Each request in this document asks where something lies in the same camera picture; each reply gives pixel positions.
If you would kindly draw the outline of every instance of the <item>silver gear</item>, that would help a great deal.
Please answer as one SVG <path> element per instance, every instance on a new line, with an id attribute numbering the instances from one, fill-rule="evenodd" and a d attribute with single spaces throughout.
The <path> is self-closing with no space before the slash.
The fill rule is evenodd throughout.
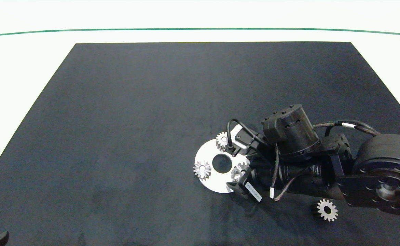
<path id="1" fill-rule="evenodd" d="M 238 182 L 239 179 L 242 177 L 242 175 L 245 174 L 245 171 L 248 168 L 248 161 L 246 162 L 242 162 L 242 163 L 238 163 L 238 165 L 235 165 L 232 169 L 232 173 L 231 173 L 231 178 L 233 180 L 233 182 Z"/>
<path id="2" fill-rule="evenodd" d="M 210 176 L 212 167 L 208 162 L 196 162 L 194 164 L 194 174 L 201 180 L 206 180 Z"/>
<path id="3" fill-rule="evenodd" d="M 338 210 L 336 209 L 336 206 L 333 204 L 333 202 L 329 200 L 320 200 L 316 205 L 318 205 L 314 211 L 314 215 L 319 217 L 320 219 L 328 220 L 328 221 L 334 221 L 337 219 L 338 216 Z M 325 207 L 328 207 L 330 209 L 330 213 L 327 213 L 325 211 Z"/>
<path id="4" fill-rule="evenodd" d="M 227 132 L 221 132 L 216 138 L 217 148 L 221 151 L 226 151 L 227 146 Z"/>

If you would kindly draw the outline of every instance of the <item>white label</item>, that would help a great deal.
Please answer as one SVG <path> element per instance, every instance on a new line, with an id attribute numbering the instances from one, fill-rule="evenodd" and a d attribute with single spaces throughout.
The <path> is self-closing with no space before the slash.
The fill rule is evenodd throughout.
<path id="1" fill-rule="evenodd" d="M 258 191 L 250 184 L 250 182 L 247 182 L 245 184 L 245 188 L 247 188 L 248 191 L 258 200 L 258 202 L 261 201 L 262 196 L 258 193 Z"/>
<path id="2" fill-rule="evenodd" d="M 353 124 L 349 124 L 349 123 L 342 123 L 342 126 L 344 126 L 344 127 L 348 127 L 348 128 L 354 128 L 356 125 L 353 125 Z"/>

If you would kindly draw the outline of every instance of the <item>robotic arm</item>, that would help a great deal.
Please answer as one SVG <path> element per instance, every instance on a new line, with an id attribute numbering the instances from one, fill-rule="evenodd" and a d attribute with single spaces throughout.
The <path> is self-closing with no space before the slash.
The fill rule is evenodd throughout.
<path id="1" fill-rule="evenodd" d="M 231 122 L 238 124 L 232 131 Z M 279 201 L 285 192 L 345 199 L 349 206 L 400 215 L 400 135 L 381 134 L 355 120 L 312 125 L 300 104 L 274 112 L 261 123 L 263 134 L 233 119 L 216 139 L 217 152 L 202 146 L 194 172 L 206 187 L 226 193 L 225 186 L 227 192 L 255 202 L 266 196 Z M 330 135 L 335 126 L 373 137 L 354 159 L 345 135 Z M 319 127 L 326 128 L 324 137 L 315 132 Z M 202 154 L 206 152 L 215 156 Z M 232 163 L 227 172 L 217 171 L 222 156 Z M 275 196 L 275 190 L 281 193 Z"/>

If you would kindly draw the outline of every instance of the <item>black cylindrical motor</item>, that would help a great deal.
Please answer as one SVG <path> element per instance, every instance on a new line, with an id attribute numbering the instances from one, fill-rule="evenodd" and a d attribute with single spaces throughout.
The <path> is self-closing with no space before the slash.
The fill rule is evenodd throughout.
<path id="1" fill-rule="evenodd" d="M 264 121 L 264 135 L 270 143 L 277 143 L 284 161 L 304 161 L 306 154 L 320 146 L 320 139 L 301 104 L 274 112 Z"/>

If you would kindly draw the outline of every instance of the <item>wire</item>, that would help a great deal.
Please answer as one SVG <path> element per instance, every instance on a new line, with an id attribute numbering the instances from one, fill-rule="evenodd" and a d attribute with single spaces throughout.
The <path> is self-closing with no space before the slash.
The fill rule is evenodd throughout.
<path id="1" fill-rule="evenodd" d="M 290 179 L 290 180 L 286 183 L 286 185 L 283 187 L 283 190 L 281 191 L 281 193 L 280 193 L 276 198 L 274 198 L 273 200 L 274 200 L 274 201 L 279 201 L 279 200 L 282 198 L 283 194 L 285 194 L 285 192 L 288 190 L 288 188 L 289 188 L 289 186 L 292 184 L 292 182 L 293 182 L 296 178 L 298 178 L 298 177 L 300 177 L 300 176 L 303 176 L 303 175 L 305 175 L 305 174 L 309 174 L 307 170 L 302 170 L 302 171 L 298 172 L 292 179 Z"/>
<path id="2" fill-rule="evenodd" d="M 320 123 L 320 124 L 315 124 L 313 127 L 326 127 L 325 131 L 325 137 L 329 136 L 332 128 L 334 126 L 344 126 L 344 127 L 352 127 L 358 131 L 370 134 L 372 136 L 377 136 L 381 135 L 380 132 L 376 131 L 373 127 L 371 127 L 369 124 L 364 123 L 359 120 L 337 120 L 335 122 L 329 121 L 325 123 Z"/>
<path id="3" fill-rule="evenodd" d="M 276 149 L 276 164 L 275 164 L 274 172 L 273 172 L 273 180 L 271 181 L 271 188 L 274 188 L 274 185 L 276 184 L 277 173 L 278 173 L 278 169 L 279 169 L 279 149 L 278 149 L 277 143 L 274 144 L 274 147 Z"/>
<path id="4" fill-rule="evenodd" d="M 227 145 L 229 148 L 233 148 L 233 143 L 232 143 L 232 138 L 230 135 L 230 124 L 233 122 L 236 122 L 237 124 L 239 124 L 240 126 L 242 126 L 242 128 L 244 129 L 244 131 L 246 131 L 251 137 L 253 137 L 254 139 L 256 139 L 256 141 L 263 143 L 264 145 L 267 145 L 269 147 L 271 147 L 271 144 L 265 142 L 264 140 L 260 139 L 256 134 L 254 134 L 250 128 L 246 127 L 242 122 L 240 122 L 237 119 L 231 119 L 227 122 Z"/>

